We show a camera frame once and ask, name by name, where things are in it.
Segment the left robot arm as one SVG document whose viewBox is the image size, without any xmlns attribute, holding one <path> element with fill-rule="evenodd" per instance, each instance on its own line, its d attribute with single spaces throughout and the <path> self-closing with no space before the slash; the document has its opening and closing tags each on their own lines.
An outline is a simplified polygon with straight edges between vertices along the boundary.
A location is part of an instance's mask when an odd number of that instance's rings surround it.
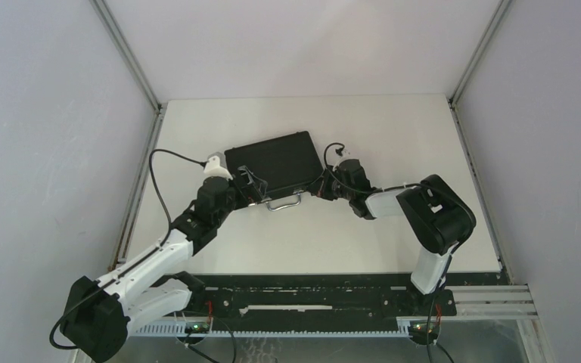
<svg viewBox="0 0 581 363">
<path fill-rule="evenodd" d="M 196 199 L 168 222 L 161 239 L 116 270 L 73 283 L 64 313 L 49 334 L 54 348 L 66 349 L 54 338 L 61 332 L 72 343 L 71 349 L 83 351 L 95 362 L 106 362 L 146 324 L 170 312 L 197 315 L 204 310 L 207 297 L 202 290 L 178 279 L 154 286 L 170 268 L 209 244 L 236 208 L 238 189 L 229 170 L 206 161 L 204 175 Z"/>
</svg>

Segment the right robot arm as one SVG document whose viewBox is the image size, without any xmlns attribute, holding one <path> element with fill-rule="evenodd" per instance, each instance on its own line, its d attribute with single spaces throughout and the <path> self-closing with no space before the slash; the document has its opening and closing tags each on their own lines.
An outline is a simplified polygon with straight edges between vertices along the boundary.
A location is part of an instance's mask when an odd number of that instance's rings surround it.
<svg viewBox="0 0 581 363">
<path fill-rule="evenodd" d="M 356 216 L 375 220 L 405 216 L 421 250 L 407 304 L 412 312 L 425 315 L 437 304 L 437 292 L 446 282 L 455 251 L 472 235 L 477 220 L 473 211 L 436 174 L 419 183 L 376 188 L 357 159 L 326 166 L 307 191 L 324 200 L 347 200 Z"/>
</svg>

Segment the black aluminium poker case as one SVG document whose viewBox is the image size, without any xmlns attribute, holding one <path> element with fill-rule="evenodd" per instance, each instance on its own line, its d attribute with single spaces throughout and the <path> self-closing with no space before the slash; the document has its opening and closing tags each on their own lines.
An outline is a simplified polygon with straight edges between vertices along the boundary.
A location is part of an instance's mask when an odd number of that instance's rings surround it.
<svg viewBox="0 0 581 363">
<path fill-rule="evenodd" d="M 324 170 L 307 131 L 233 147 L 224 155 L 237 189 L 236 210 L 305 191 Z"/>
</svg>

